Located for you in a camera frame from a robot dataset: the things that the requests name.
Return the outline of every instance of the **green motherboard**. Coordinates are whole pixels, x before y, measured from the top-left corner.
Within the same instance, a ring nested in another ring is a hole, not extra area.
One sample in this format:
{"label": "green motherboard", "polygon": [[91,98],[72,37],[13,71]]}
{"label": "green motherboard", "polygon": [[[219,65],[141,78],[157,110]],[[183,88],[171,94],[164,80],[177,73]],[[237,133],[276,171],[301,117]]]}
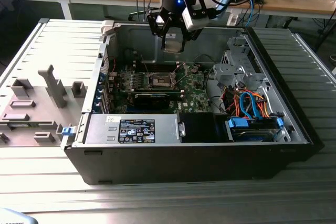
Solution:
{"label": "green motherboard", "polygon": [[125,66],[113,73],[110,80],[112,113],[166,113],[210,112],[204,90],[204,73],[199,65],[178,65],[172,72],[136,71]]}

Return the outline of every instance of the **electronic equipment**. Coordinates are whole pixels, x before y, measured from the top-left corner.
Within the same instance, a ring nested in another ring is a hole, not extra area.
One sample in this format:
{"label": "electronic equipment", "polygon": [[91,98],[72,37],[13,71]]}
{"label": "electronic equipment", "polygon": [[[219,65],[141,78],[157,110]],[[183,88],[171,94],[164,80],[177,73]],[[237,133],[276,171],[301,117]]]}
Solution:
{"label": "electronic equipment", "polygon": [[[310,116],[320,111],[307,112],[295,85],[321,63],[298,35],[204,28],[172,61],[149,26],[103,26],[82,116],[62,131],[61,147],[86,183],[271,178],[323,148],[321,122]],[[292,54],[300,62],[286,62]],[[335,87],[323,67],[316,71]]]}
{"label": "electronic equipment", "polygon": [[[148,11],[147,19],[152,34],[162,40],[161,49],[183,52],[185,43],[196,40],[209,20],[220,16],[232,1],[234,0],[220,0],[220,2],[217,0],[162,0],[160,9]],[[158,17],[161,17],[160,20],[164,22],[162,26],[157,23]],[[180,28],[182,31],[182,42],[178,46],[176,44],[172,46],[169,40],[166,40],[166,34],[171,27]]]}

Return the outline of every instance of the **blue plastic clip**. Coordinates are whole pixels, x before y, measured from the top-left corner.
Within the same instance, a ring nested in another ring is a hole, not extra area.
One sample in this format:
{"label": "blue plastic clip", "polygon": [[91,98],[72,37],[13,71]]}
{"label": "blue plastic clip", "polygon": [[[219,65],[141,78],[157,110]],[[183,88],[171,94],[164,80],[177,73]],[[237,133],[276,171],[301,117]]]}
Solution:
{"label": "blue plastic clip", "polygon": [[245,118],[231,118],[229,120],[229,127],[241,127],[241,128],[248,128],[248,122]]}
{"label": "blue plastic clip", "polygon": [[76,133],[76,127],[64,127],[62,129],[62,136],[74,136]]}
{"label": "blue plastic clip", "polygon": [[283,120],[282,120],[281,118],[278,118],[278,119],[277,119],[277,123],[278,123],[278,125],[279,125],[280,128],[282,128],[282,127],[284,126],[284,125],[283,125],[283,124],[284,124],[284,123],[283,123]]}

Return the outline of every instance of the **warning label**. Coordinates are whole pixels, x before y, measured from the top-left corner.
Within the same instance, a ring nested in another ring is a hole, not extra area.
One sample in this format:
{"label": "warning label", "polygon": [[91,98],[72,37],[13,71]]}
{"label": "warning label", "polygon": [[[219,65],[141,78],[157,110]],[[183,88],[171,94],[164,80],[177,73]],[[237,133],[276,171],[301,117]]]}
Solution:
{"label": "warning label", "polygon": [[120,120],[118,142],[121,144],[155,143],[155,120]]}

